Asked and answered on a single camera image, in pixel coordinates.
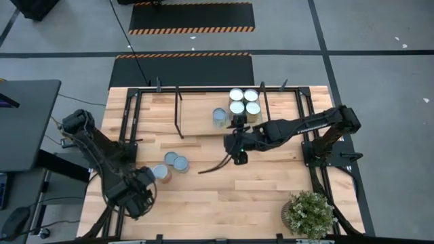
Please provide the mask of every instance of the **hazard tape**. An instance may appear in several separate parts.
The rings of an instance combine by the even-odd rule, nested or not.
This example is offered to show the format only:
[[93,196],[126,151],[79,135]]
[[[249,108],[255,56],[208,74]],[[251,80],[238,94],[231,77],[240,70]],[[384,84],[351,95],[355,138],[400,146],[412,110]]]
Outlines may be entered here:
[[185,33],[241,33],[252,32],[253,26],[234,27],[192,27],[192,28],[155,28],[130,30],[130,35],[185,34]]
[[210,57],[210,56],[250,56],[249,53],[187,53],[187,54],[132,54],[118,55],[118,58],[181,58],[181,57]]
[[[134,6],[141,6],[141,5],[151,5],[151,2],[146,3],[136,3]],[[162,5],[210,5],[210,4],[252,4],[249,2],[237,2],[237,3],[162,3]]]

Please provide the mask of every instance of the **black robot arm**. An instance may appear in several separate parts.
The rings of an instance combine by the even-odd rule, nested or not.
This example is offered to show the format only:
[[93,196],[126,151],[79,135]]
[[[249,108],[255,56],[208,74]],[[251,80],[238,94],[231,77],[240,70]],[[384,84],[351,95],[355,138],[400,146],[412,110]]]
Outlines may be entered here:
[[324,158],[332,150],[333,143],[341,136],[353,134],[361,127],[353,109],[343,105],[291,121],[267,121],[254,126],[253,132],[250,133],[245,132],[249,129],[243,127],[245,122],[245,116],[234,116],[234,133],[224,136],[225,150],[237,165],[248,162],[246,151],[271,150],[285,144],[293,136],[330,126],[322,137],[312,141],[314,155]]
[[93,116],[77,110],[62,120],[62,133],[70,138],[101,177],[102,193],[109,207],[125,207],[130,217],[146,214],[155,202],[148,186],[155,177],[148,167],[136,169],[128,147],[109,140],[95,128]]

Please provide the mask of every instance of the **potted plant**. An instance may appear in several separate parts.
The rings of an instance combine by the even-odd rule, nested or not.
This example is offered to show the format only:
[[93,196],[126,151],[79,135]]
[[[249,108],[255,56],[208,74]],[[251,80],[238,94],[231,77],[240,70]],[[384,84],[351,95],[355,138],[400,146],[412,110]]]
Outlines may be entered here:
[[318,240],[326,236],[337,218],[333,218],[333,207],[327,204],[325,196],[310,191],[291,195],[281,210],[281,218],[292,234],[306,235]]

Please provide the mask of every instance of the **table leg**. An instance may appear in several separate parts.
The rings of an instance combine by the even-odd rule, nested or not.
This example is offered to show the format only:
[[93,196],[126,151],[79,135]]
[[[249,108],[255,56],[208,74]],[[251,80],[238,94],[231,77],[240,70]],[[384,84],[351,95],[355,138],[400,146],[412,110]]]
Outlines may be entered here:
[[36,167],[43,167],[50,171],[68,176],[72,179],[76,179],[87,183],[89,181],[88,169],[75,165],[67,160],[61,159],[52,153],[44,150],[39,150]]

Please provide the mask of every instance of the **butcher block tabletop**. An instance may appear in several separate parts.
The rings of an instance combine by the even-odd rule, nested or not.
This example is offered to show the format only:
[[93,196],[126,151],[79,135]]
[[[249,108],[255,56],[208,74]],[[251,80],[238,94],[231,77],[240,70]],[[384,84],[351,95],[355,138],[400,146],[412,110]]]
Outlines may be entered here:
[[[111,140],[119,139],[127,90],[128,87],[111,88],[108,95],[101,131]],[[316,113],[332,107],[326,86],[311,86],[310,90]],[[226,131],[216,133],[210,123],[209,109],[222,104],[222,100],[229,102],[227,96],[225,92],[182,93],[179,118],[180,130],[185,135],[181,139],[174,126],[174,93],[142,95],[136,134],[136,139],[142,141],[138,142],[136,166],[154,167],[164,163],[167,152],[174,151],[188,159],[190,169],[186,174],[172,170],[169,183],[157,183],[158,195],[152,210],[138,220],[123,219],[122,240],[155,239],[158,234],[164,239],[274,239],[277,233],[282,233],[284,238],[299,237],[285,228],[280,211],[290,199],[290,193],[312,190],[309,170],[303,163],[301,135],[267,152],[248,152],[246,165],[230,162],[218,171],[197,174],[217,165],[226,156],[223,146]],[[267,97],[272,119],[299,118],[294,93],[267,92]],[[135,103],[133,98],[127,139]],[[262,119],[266,121],[263,96],[260,104]],[[328,168],[328,175],[335,204],[363,232],[351,177],[334,167]],[[87,188],[77,236],[84,235],[104,210],[101,195],[97,177]],[[113,213],[111,234],[116,219]]]

